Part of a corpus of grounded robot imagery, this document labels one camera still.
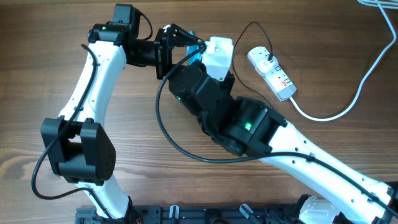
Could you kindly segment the turquoise screen Galaxy smartphone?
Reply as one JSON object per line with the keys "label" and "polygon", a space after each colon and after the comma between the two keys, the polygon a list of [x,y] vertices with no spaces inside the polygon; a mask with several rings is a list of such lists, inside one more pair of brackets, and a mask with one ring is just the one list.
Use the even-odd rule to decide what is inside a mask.
{"label": "turquoise screen Galaxy smartphone", "polygon": [[[193,36],[195,36],[195,37],[197,36],[197,35],[196,35],[196,32],[195,32],[194,30],[191,30],[191,31],[190,31],[190,34],[193,35]],[[192,52],[198,50],[199,48],[200,48],[199,45],[188,46],[188,47],[187,47],[187,50],[186,50],[186,55],[190,55]],[[201,53],[197,53],[197,54],[195,54],[194,56],[190,57],[190,58],[187,60],[187,63],[188,63],[189,65],[191,65],[191,64],[192,64],[194,61],[196,61],[196,60],[199,60],[199,61],[201,62],[201,60],[202,60],[202,54],[201,54]]]}

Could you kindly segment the white two-socket power strip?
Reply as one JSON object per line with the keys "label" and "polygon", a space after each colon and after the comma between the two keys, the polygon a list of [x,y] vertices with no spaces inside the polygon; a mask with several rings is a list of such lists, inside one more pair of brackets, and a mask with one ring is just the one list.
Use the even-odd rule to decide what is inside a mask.
{"label": "white two-socket power strip", "polygon": [[[268,60],[271,60],[271,53],[265,47],[255,47],[248,52],[248,59],[255,68],[254,62],[256,57],[267,56]],[[293,94],[297,91],[296,86],[293,84],[291,79],[283,71],[282,67],[279,65],[276,69],[271,72],[260,75],[264,81],[268,84],[272,92],[276,95],[279,101],[285,101],[290,99]]]}

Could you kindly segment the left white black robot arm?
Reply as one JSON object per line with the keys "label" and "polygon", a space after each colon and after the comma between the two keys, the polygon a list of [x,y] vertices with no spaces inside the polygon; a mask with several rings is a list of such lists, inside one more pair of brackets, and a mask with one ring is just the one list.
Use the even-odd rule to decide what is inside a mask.
{"label": "left white black robot arm", "polygon": [[120,188],[113,172],[116,150],[104,130],[104,119],[114,86],[126,65],[153,66],[162,78],[173,69],[169,54],[175,47],[204,41],[171,24],[158,33],[139,37],[145,15],[130,4],[117,4],[112,20],[96,24],[83,45],[85,66],[75,90],[55,119],[47,118],[40,133],[55,175],[75,184],[95,206],[101,223],[139,223],[132,200]]}

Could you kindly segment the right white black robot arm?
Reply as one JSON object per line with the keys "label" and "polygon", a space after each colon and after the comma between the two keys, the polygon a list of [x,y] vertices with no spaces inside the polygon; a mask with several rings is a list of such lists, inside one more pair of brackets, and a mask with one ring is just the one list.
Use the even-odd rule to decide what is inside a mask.
{"label": "right white black robot arm", "polygon": [[397,187],[367,178],[306,138],[281,114],[259,100],[231,96],[229,85],[211,78],[204,64],[175,67],[170,92],[198,120],[203,132],[234,155],[259,160],[316,191],[304,201],[306,222],[320,203],[326,213],[351,223],[387,223],[397,216]]}

